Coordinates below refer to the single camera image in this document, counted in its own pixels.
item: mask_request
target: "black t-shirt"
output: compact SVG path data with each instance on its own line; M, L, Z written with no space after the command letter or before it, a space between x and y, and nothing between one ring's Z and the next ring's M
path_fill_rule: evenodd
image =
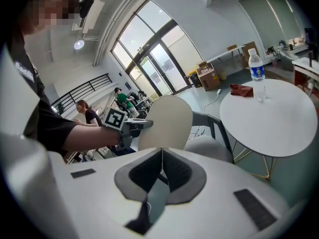
M8 51L14 66L25 81L40 97L24 130L24 135L37 139L47 150L64 154L62 146L76 123L57 115L44 93L44 85L39 74L30 61L24 49L24 38L18 25L12 28L11 35L6 41Z
M103 126L101 119L99 118L99 116L96 114L95 111L88 109L85 112L85 119L86 119L86 124L91 124L91 120L96 119L96 121L98 122L99 126Z

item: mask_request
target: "hand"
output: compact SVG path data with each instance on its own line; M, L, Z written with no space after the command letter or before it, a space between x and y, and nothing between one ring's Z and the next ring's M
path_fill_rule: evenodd
M82 122L81 120L75 119L74 121L75 121L75 123L77 123L78 125L83 125L83 122Z

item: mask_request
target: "person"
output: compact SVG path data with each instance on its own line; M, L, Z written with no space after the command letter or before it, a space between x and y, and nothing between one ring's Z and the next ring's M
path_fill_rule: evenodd
M83 123L79 119L75 119L75 123L78 125L84 125L84 126L103 126L101 119L96 114L95 111L89 108L89 105L84 100L80 100L76 102L76 110L78 113L81 113L85 116L86 123Z
M79 0L29 0L6 40L6 47L15 67L40 98L23 134L37 139L47 150L62 155L67 151L86 151L116 145L119 142L119 133L113 129L84 126L57 115L44 93L44 84L39 73L24 49L26 35L54 25L58 20L68 18L78 10Z
M135 109L134 105L131 103L133 98L128 97L127 95L121 93L120 88L115 88L114 92L115 92L115 96L116 96L117 101L119 101L120 104L125 106L125 108L130 112L130 116L132 118L136 118L139 115L139 113Z

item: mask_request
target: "green shirt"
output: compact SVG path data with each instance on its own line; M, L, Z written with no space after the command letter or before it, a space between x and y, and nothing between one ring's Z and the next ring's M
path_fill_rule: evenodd
M126 101L127 98L128 96L123 93L119 93L118 96L116 97L116 99L120 101L121 104L125 103L127 104L128 108L133 108L133 104L130 101Z

